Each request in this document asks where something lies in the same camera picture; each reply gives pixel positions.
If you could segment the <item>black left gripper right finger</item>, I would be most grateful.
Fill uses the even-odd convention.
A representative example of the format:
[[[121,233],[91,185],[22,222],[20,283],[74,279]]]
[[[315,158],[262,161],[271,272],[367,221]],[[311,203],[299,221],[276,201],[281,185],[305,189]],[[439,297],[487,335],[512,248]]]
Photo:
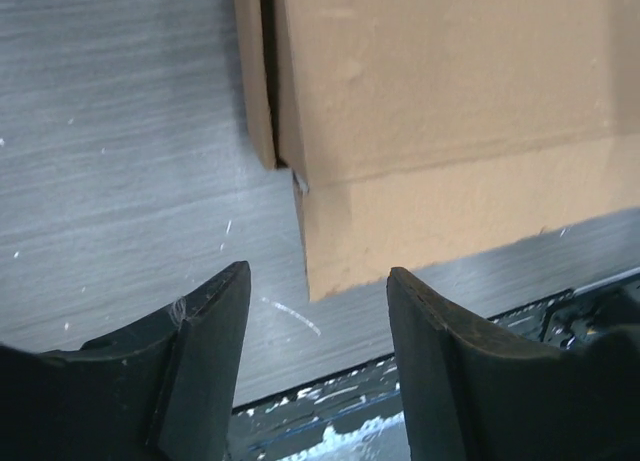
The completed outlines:
[[[486,319],[410,271],[387,280],[414,460],[635,460],[639,281]]]

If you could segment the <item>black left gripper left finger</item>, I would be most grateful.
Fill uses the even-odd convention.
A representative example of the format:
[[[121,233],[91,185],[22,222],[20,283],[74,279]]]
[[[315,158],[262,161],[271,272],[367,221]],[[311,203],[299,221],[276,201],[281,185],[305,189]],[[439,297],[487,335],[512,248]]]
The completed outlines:
[[[1,349],[5,460],[220,460],[251,296],[235,262],[75,351]]]

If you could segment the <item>brown cardboard box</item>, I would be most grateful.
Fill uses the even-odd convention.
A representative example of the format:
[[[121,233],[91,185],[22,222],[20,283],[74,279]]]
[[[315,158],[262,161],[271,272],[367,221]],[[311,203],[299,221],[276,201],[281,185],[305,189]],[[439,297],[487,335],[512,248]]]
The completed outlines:
[[[319,301],[639,204],[639,0],[233,0]]]

